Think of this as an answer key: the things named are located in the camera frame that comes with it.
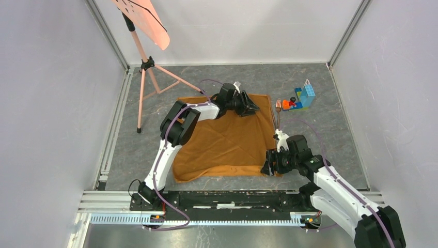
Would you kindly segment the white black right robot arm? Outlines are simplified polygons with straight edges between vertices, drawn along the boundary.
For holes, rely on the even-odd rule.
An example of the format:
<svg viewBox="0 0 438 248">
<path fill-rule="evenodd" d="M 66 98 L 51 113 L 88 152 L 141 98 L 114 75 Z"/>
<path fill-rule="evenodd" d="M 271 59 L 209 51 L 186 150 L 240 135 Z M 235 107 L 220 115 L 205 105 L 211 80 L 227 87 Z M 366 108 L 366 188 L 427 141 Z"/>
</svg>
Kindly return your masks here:
<svg viewBox="0 0 438 248">
<path fill-rule="evenodd" d="M 305 211 L 326 214 L 354 241 L 355 247 L 406 247 L 399 215 L 381 207 L 351 186 L 322 155 L 314 155 L 303 135 L 276 130 L 276 148 L 267 151 L 261 173 L 285 174 L 296 169 L 309 183 L 300 187 L 298 203 Z"/>
</svg>

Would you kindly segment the orange cloth napkin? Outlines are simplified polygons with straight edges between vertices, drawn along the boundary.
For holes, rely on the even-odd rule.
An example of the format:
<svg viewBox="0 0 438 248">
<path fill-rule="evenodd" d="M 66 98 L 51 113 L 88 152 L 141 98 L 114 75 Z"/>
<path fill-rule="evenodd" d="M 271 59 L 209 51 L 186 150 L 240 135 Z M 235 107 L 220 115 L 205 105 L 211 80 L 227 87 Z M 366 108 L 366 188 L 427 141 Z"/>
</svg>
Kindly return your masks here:
<svg viewBox="0 0 438 248">
<path fill-rule="evenodd" d="M 251 94 L 260 110 L 240 117 L 234 111 L 197 123 L 172 165 L 178 183 L 202 176 L 260 176 L 266 151 L 276 147 L 271 98 Z"/>
</svg>

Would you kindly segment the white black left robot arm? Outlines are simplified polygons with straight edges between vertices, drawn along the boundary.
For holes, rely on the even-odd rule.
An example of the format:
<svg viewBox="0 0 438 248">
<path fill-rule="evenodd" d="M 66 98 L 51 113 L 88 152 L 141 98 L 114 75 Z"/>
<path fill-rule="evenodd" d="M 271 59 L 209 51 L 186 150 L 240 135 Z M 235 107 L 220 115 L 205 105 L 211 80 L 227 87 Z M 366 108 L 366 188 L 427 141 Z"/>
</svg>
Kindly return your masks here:
<svg viewBox="0 0 438 248">
<path fill-rule="evenodd" d="M 160 146 L 152 168 L 138 187 L 138 195 L 145 207 L 152 211 L 161 207 L 164 202 L 161 193 L 165 189 L 167 175 L 177 153 L 190 140 L 198 122 L 219 119 L 227 111 L 245 117 L 260 110 L 239 86 L 239 82 L 225 83 L 218 93 L 206 96 L 207 100 L 202 103 L 175 102 L 160 125 Z"/>
</svg>

